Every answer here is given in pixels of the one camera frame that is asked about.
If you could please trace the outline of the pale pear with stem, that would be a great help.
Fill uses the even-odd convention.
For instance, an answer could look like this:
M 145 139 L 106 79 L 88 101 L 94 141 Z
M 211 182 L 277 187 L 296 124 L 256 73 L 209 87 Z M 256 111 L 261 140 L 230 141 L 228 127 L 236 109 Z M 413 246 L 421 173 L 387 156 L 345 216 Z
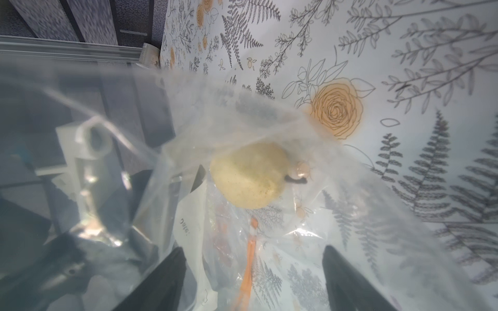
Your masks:
M 261 209 L 277 200 L 288 183 L 306 184 L 290 176 L 289 157 L 276 143 L 254 143 L 215 156 L 210 173 L 216 188 L 235 207 Z

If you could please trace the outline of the clear bag of buns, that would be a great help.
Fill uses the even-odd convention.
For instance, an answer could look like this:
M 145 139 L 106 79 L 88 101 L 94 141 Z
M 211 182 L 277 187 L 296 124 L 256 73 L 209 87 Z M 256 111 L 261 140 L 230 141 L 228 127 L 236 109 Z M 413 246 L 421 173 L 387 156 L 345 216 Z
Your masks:
M 1 57 L 2 310 L 489 310 L 300 112 L 199 76 Z

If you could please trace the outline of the clear orange zip-top bag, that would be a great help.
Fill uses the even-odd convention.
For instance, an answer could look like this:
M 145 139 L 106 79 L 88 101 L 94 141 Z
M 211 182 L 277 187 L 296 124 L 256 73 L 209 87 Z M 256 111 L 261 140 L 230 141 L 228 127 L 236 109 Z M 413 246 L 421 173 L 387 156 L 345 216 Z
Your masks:
M 221 201 L 208 205 L 205 250 L 217 310 L 274 310 L 281 279 L 262 259 L 272 207 L 238 209 Z

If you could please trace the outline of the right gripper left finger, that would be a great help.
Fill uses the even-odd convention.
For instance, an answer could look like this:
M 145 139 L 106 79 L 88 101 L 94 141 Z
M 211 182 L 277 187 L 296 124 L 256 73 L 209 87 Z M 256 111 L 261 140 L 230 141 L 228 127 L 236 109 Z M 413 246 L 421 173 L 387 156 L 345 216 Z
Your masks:
M 176 311 L 185 273 L 184 250 L 176 247 L 114 311 Z

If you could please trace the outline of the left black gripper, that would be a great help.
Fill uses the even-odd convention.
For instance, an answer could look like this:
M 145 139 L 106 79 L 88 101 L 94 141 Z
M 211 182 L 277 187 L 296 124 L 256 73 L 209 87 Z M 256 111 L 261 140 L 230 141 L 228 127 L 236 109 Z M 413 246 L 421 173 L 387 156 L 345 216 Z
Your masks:
M 107 233 L 86 238 L 75 225 L 43 245 L 32 257 L 23 252 L 23 268 L 1 280 L 1 309 L 47 310 L 67 295 L 86 293 L 96 276 L 109 283 L 115 298 L 111 308 L 117 307 L 173 249 L 181 247 L 172 233 L 182 185 L 179 175 L 169 179 L 164 189 L 154 192 L 160 197 L 155 203 L 160 215 L 145 215 L 145 225 L 136 225 L 145 214 L 147 194 L 159 180 L 161 176 L 154 171 L 132 176 L 128 193 L 130 227 L 122 239 Z

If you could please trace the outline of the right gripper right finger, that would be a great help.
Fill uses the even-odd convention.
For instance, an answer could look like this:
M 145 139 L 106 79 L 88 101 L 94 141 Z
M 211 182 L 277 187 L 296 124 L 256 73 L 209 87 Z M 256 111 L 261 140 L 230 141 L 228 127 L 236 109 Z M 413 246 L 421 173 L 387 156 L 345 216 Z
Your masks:
M 330 309 L 395 311 L 396 309 L 333 246 L 322 259 Z

